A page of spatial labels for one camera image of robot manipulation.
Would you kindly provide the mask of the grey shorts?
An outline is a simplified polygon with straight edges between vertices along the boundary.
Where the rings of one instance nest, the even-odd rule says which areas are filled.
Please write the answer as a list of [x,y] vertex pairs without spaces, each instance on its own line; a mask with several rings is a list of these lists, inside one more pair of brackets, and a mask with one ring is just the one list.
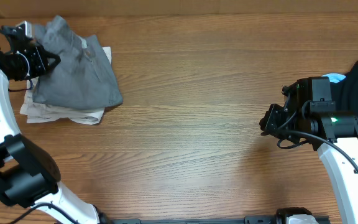
[[61,16],[34,26],[36,40],[61,62],[39,77],[33,102],[93,110],[123,103],[112,65],[96,35],[80,37]]

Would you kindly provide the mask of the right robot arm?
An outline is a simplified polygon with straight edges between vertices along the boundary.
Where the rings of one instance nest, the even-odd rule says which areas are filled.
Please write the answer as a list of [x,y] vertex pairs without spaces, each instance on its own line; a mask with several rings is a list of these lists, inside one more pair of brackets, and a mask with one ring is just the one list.
[[310,77],[284,86],[283,106],[270,105],[260,120],[262,135],[295,148],[312,145],[328,172],[343,223],[358,223],[358,117],[339,111],[328,77]]

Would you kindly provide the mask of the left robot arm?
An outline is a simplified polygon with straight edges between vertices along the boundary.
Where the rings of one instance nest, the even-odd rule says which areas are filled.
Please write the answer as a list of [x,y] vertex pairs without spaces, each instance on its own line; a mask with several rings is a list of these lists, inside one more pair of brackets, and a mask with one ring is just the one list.
[[59,223],[110,223],[94,205],[61,181],[50,154],[21,134],[9,99],[9,81],[31,81],[50,73],[61,59],[34,40],[31,24],[0,28],[0,201],[26,212],[41,210]]

